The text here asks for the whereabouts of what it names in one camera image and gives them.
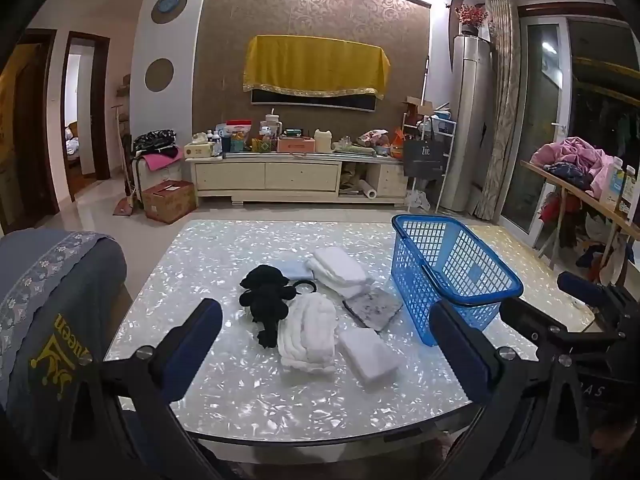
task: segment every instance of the blue plastic basket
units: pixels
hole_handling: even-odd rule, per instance
[[[484,330],[502,300],[522,294],[516,274],[457,220],[397,215],[391,222],[397,232],[391,275],[423,343],[436,346],[429,310],[440,298]]]

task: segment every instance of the paper roll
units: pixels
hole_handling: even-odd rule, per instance
[[[364,194],[366,195],[367,198],[370,198],[373,200],[378,196],[378,192],[375,189],[373,189],[365,180],[359,180],[358,186],[360,186],[360,189],[364,191]]]

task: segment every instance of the doorway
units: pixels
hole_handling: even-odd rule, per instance
[[[55,30],[28,29],[0,74],[0,224],[5,233],[56,214],[47,147],[47,80]]]
[[[109,38],[70,32],[63,63],[60,117],[71,200],[111,175],[104,122]]]
[[[554,186],[518,162],[550,142],[581,137],[625,164],[640,164],[637,41],[626,23],[590,16],[524,18],[513,147],[498,222],[529,246]]]

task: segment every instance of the round wall decoration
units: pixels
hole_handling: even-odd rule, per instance
[[[156,59],[146,69],[145,84],[152,92],[160,92],[169,86],[174,78],[174,65],[165,57]]]
[[[151,19],[155,23],[169,23],[180,16],[187,0],[158,0],[151,11]]]

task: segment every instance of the flower pot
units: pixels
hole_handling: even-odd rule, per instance
[[[473,25],[469,25],[468,23],[463,23],[460,30],[465,36],[478,36],[478,28]]]

